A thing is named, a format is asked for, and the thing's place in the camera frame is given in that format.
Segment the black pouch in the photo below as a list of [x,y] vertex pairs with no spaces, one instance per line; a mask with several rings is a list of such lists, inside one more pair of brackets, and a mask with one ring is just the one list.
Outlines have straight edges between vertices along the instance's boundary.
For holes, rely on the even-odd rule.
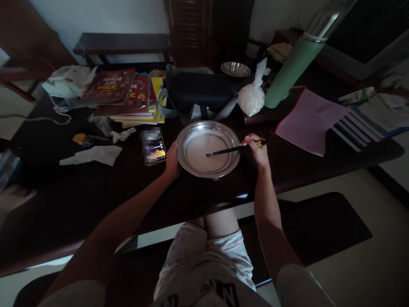
[[202,120],[207,120],[207,109],[218,113],[232,98],[232,87],[223,75],[193,72],[177,73],[169,97],[181,113],[189,114],[194,104],[200,106]]

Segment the small jar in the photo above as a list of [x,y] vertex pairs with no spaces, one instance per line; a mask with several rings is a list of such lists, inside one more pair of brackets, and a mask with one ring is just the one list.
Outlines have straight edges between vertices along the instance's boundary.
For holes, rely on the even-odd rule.
[[84,133],[76,134],[72,138],[72,140],[73,140],[74,143],[77,143],[81,147],[90,147],[90,146],[94,145],[94,139],[91,139],[88,135],[86,135]]

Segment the batter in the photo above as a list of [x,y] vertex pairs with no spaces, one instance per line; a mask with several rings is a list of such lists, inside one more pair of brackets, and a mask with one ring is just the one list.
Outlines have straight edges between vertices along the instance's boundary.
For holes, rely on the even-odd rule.
[[228,154],[207,157],[215,151],[227,149],[226,144],[215,134],[192,135],[186,150],[190,165],[200,172],[213,173],[227,162]]

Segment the stainless steel bowl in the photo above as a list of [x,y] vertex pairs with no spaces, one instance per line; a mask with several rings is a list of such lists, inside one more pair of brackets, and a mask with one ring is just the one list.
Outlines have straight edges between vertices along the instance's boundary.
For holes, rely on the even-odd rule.
[[[192,140],[196,139],[197,141],[198,137],[204,135],[212,135],[218,138],[223,142],[226,149],[239,145],[239,139],[229,127],[213,121],[195,122],[185,127],[178,135],[179,163],[189,173],[201,178],[218,178],[230,173],[236,167],[237,163],[239,163],[240,154],[238,151],[223,154],[225,157],[227,156],[226,162],[223,162],[224,165],[217,170],[205,171],[203,169],[198,169],[193,165],[193,160],[189,158],[188,154],[189,146],[192,145]],[[203,156],[203,159],[212,159],[216,157],[206,157],[206,154],[208,153],[210,154],[210,152],[198,152],[197,154],[199,157]]]
[[238,62],[226,62],[220,67],[222,72],[232,77],[247,77],[251,74],[250,68]]

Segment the smartphone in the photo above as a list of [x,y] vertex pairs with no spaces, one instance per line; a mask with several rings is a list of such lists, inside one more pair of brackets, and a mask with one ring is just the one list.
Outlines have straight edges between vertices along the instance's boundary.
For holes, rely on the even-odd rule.
[[166,160],[166,149],[165,145],[163,144],[162,134],[159,134],[158,138],[153,141],[153,149],[156,162],[164,162]]
[[143,131],[145,164],[155,165],[166,160],[162,133],[158,130]]

